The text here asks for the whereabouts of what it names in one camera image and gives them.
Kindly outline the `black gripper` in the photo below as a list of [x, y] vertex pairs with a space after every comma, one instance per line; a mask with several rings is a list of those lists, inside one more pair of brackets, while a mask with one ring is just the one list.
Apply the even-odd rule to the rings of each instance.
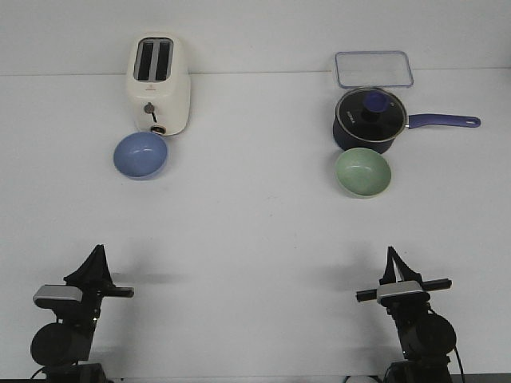
[[58, 286], [57, 319], [62, 323], [92, 324], [101, 315], [104, 298], [132, 298], [133, 287], [113, 284], [105, 247], [98, 244], [88, 258], [71, 274], [64, 277], [67, 284], [91, 284], [104, 280], [99, 286]]
[[[394, 264], [402, 280], [396, 280]], [[358, 302], [375, 300], [392, 315], [399, 311], [424, 313], [430, 308], [430, 292], [447, 290], [452, 286], [449, 278], [422, 281], [420, 273], [413, 271], [398, 255], [397, 251], [387, 248], [386, 268], [379, 285], [375, 289], [360, 290], [355, 293]]]

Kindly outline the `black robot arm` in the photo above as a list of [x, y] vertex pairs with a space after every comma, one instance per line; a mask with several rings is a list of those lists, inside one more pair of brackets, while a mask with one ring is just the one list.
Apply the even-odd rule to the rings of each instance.
[[131, 298], [132, 287], [113, 283], [102, 244], [63, 285], [45, 284], [33, 296], [35, 306], [51, 310], [55, 321], [33, 337], [30, 353], [41, 366], [45, 382], [109, 382], [100, 363], [89, 363], [89, 354], [104, 298]]
[[430, 293], [448, 290], [452, 281], [426, 281], [412, 270], [393, 247], [387, 248], [386, 267], [379, 285], [355, 294], [358, 302], [376, 301], [394, 321], [402, 361], [389, 365], [377, 382], [451, 382], [449, 353], [457, 352], [452, 324], [434, 312]]

